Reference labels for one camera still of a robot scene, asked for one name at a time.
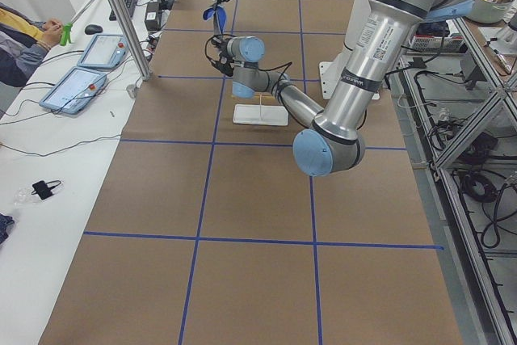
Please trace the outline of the person's hand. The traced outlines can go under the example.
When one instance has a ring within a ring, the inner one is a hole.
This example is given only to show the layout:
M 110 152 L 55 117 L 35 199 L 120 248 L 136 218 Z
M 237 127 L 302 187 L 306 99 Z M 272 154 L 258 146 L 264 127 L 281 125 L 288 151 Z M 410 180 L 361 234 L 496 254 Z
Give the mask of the person's hand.
M 61 42 L 63 23 L 57 19 L 49 19 L 43 24 L 43 35 L 41 41 L 50 47 Z

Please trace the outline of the person's forearm grey sleeve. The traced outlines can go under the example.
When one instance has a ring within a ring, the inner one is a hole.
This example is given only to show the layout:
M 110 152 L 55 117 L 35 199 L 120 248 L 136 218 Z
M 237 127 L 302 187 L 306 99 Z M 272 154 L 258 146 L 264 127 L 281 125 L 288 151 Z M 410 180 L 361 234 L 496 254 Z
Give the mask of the person's forearm grey sleeve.
M 1 82 L 25 86 L 46 57 L 48 50 L 31 37 L 1 37 Z

